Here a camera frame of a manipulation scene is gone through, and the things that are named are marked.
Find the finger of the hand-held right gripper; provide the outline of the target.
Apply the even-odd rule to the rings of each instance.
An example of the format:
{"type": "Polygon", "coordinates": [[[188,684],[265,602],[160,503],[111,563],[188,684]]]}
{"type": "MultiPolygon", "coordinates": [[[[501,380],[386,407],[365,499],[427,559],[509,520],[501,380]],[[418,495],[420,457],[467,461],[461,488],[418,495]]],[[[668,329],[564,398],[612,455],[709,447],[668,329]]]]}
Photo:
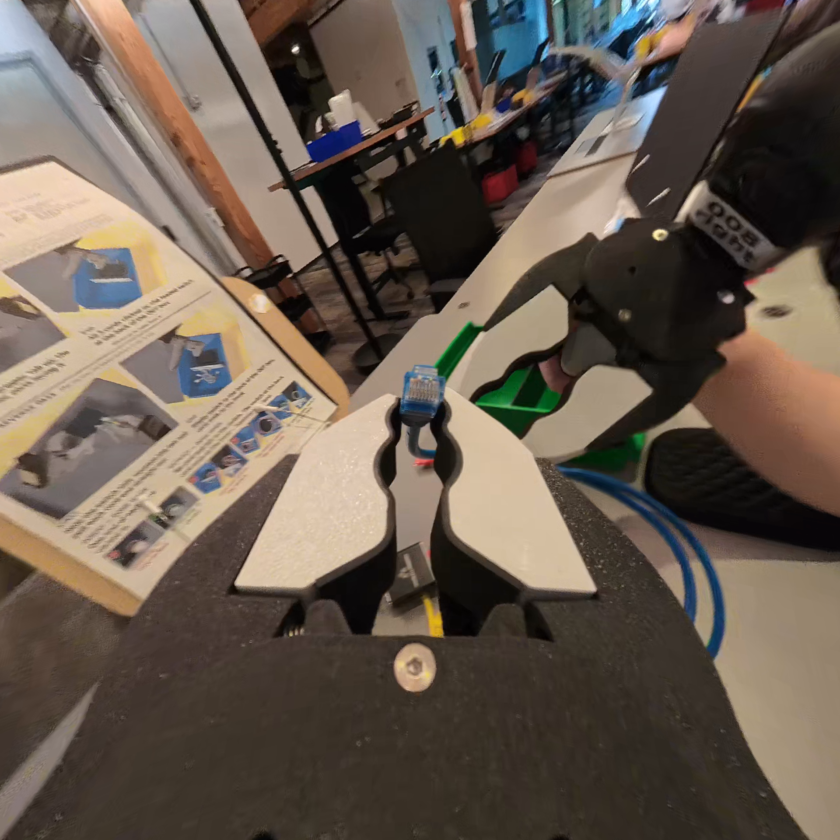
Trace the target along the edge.
{"type": "Polygon", "coordinates": [[[582,238],[542,258],[514,283],[469,350],[471,402],[565,339],[569,299],[581,288],[582,270],[593,248],[593,238],[582,238]]]}
{"type": "Polygon", "coordinates": [[[635,371],[596,366],[573,385],[561,407],[531,427],[522,443],[536,458],[565,461],[582,455],[651,393],[635,371]]]}

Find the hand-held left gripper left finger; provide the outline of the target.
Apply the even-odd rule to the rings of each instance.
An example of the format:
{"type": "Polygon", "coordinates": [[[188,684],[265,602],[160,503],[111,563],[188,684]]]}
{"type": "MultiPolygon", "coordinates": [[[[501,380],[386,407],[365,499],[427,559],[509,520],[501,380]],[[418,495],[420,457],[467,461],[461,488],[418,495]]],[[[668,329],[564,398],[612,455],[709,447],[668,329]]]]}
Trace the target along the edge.
{"type": "Polygon", "coordinates": [[[384,592],[396,567],[398,397],[383,395],[301,451],[234,581],[308,599],[356,571],[384,592]]]}

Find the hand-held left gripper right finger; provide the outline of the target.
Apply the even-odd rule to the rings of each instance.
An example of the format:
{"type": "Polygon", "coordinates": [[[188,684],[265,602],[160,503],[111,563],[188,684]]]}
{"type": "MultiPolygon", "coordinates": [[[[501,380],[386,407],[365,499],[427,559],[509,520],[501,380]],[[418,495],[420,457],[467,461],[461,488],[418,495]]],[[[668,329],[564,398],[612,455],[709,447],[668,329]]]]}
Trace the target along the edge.
{"type": "Polygon", "coordinates": [[[434,436],[444,545],[509,585],[516,599],[590,599],[596,585],[536,458],[452,388],[434,436]]]}

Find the black ethernet splitter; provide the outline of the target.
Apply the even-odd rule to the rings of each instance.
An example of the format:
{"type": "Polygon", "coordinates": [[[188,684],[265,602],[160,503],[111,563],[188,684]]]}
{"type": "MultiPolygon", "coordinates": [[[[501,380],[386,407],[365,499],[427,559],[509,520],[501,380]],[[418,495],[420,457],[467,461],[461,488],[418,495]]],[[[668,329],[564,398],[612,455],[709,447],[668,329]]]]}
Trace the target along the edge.
{"type": "Polygon", "coordinates": [[[395,579],[386,593],[394,608],[429,594],[436,585],[430,551],[423,541],[398,549],[395,557],[395,579]]]}

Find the person's right forearm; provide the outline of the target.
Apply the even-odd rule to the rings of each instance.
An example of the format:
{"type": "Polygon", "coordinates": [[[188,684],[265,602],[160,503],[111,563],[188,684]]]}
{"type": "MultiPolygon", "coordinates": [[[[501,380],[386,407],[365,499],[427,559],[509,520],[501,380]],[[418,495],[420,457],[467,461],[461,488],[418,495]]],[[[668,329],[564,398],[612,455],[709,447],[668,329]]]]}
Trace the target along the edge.
{"type": "Polygon", "coordinates": [[[692,403],[756,473],[839,515],[839,379],[750,329],[719,348],[724,365],[692,403]]]}

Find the person's right hand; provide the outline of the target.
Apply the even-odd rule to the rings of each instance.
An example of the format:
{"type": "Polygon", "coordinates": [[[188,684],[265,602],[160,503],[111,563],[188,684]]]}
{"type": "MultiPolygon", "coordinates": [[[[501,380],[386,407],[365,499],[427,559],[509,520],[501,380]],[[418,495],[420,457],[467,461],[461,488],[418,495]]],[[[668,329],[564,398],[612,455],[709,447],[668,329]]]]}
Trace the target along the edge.
{"type": "Polygon", "coordinates": [[[539,371],[549,389],[566,398],[571,393],[581,374],[569,374],[562,365],[562,359],[558,354],[547,360],[539,362],[539,371]]]}

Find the green plastic bin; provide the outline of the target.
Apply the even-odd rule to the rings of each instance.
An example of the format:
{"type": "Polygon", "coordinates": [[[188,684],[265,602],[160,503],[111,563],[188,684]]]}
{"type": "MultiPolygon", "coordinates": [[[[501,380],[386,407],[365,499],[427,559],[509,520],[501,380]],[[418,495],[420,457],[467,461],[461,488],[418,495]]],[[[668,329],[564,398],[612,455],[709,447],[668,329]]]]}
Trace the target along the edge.
{"type": "MultiPolygon", "coordinates": [[[[457,392],[466,396],[466,375],[472,351],[477,350],[484,329],[467,321],[436,361],[437,372],[457,392]]],[[[521,441],[530,435],[533,426],[560,408],[562,397],[550,390],[537,363],[526,364],[509,372],[497,388],[489,390],[472,402],[514,433],[521,441]]],[[[620,473],[642,458],[646,433],[627,437],[607,447],[588,447],[576,455],[559,455],[556,464],[569,464],[584,469],[600,469],[620,473]]]]}

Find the black office chair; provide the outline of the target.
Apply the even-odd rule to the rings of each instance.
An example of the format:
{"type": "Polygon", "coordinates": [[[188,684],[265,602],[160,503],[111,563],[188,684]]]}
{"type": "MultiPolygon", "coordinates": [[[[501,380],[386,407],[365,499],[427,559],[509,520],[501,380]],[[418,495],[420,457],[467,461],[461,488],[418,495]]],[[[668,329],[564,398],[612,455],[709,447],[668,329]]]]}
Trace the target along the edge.
{"type": "Polygon", "coordinates": [[[381,184],[440,313],[495,247],[497,227],[457,148],[446,143],[381,184]]]}

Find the red storage bin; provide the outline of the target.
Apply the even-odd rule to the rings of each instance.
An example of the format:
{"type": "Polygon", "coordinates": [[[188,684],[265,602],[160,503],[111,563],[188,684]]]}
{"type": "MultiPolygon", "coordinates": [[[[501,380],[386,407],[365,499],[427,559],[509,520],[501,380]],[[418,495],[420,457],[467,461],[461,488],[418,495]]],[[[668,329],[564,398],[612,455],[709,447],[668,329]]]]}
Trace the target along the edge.
{"type": "Polygon", "coordinates": [[[487,205],[504,203],[519,187],[518,168],[515,164],[482,176],[481,191],[487,205]]]}

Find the black pole stand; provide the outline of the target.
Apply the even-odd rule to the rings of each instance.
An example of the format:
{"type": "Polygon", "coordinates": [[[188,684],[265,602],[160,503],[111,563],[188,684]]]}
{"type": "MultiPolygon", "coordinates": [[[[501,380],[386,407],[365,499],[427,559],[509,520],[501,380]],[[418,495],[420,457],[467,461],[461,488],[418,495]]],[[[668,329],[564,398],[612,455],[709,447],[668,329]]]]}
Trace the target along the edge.
{"type": "Polygon", "coordinates": [[[310,233],[319,246],[321,256],[324,258],[328,268],[332,272],[335,283],[346,300],[348,307],[353,314],[354,320],[364,334],[365,342],[353,354],[353,365],[358,372],[368,375],[372,373],[381,362],[383,362],[386,355],[389,354],[399,342],[399,339],[390,333],[382,337],[378,337],[372,332],[367,318],[363,315],[361,307],[355,300],[342,271],[333,257],[331,248],[327,245],[320,227],[314,220],[305,198],[301,194],[300,189],[291,175],[291,171],[287,167],[277,141],[270,132],[270,129],[264,120],[256,101],[250,94],[249,89],[245,84],[245,80],[239,73],[233,58],[229,54],[220,34],[217,31],[217,28],[215,27],[213,20],[201,1],[191,1],[190,5],[192,6],[192,9],[206,36],[209,38],[217,57],[227,73],[228,78],[232,82],[237,94],[243,102],[252,123],[255,125],[255,129],[257,130],[259,137],[262,139],[268,153],[275,163],[281,177],[281,184],[290,192],[300,214],[304,219],[304,222],[308,226],[310,233]]]}

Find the black cushioned wrist rest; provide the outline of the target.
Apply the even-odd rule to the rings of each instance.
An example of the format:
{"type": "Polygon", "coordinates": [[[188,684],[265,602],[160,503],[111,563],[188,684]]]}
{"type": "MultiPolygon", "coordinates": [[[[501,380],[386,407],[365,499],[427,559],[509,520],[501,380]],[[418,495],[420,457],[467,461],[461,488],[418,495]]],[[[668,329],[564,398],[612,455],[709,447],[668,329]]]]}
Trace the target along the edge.
{"type": "Polygon", "coordinates": [[[795,547],[839,551],[839,519],[783,493],[709,428],[675,428],[647,449],[647,494],[679,517],[795,547]]]}

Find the instruction sheet on board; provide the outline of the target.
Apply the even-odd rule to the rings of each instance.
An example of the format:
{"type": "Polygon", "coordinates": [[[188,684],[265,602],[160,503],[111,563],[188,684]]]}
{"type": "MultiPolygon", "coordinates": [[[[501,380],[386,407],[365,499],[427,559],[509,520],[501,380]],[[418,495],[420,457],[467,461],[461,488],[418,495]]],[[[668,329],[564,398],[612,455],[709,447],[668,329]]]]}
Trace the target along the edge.
{"type": "Polygon", "coordinates": [[[350,395],[266,292],[51,156],[2,167],[2,550],[132,616],[350,395]]]}

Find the blue storage bin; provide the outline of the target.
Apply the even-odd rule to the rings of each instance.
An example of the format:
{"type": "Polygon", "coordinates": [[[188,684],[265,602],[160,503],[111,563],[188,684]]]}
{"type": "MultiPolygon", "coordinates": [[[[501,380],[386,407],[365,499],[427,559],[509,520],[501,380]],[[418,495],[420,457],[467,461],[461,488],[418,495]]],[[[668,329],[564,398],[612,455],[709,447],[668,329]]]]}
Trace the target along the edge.
{"type": "Polygon", "coordinates": [[[323,163],[352,149],[364,141],[361,124],[358,120],[340,125],[307,143],[307,152],[311,162],[323,163]]]}

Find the wooden top table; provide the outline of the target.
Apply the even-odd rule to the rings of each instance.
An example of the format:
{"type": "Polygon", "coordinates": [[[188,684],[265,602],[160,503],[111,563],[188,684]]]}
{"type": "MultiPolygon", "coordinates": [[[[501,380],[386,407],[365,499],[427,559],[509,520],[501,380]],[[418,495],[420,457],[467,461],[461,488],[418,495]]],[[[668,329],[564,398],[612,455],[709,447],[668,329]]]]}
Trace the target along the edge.
{"type": "Polygon", "coordinates": [[[413,111],[406,119],[394,122],[375,132],[371,137],[330,156],[324,161],[305,164],[290,171],[281,166],[280,187],[287,189],[299,204],[301,213],[322,251],[322,259],[332,273],[351,310],[356,307],[355,299],[333,257],[332,248],[327,246],[320,228],[313,221],[309,210],[302,205],[302,190],[313,188],[320,197],[332,228],[338,237],[338,244],[347,259],[356,283],[364,295],[371,317],[367,322],[404,321],[409,311],[386,311],[378,293],[392,282],[403,287],[408,300],[414,299],[414,291],[406,280],[406,271],[391,261],[399,253],[398,240],[406,236],[404,226],[393,214],[384,213],[373,219],[370,208],[356,184],[355,176],[362,176],[372,167],[395,159],[398,168],[406,167],[405,151],[410,150],[415,159],[424,154],[424,139],[427,132],[425,118],[432,109],[413,111]]]}

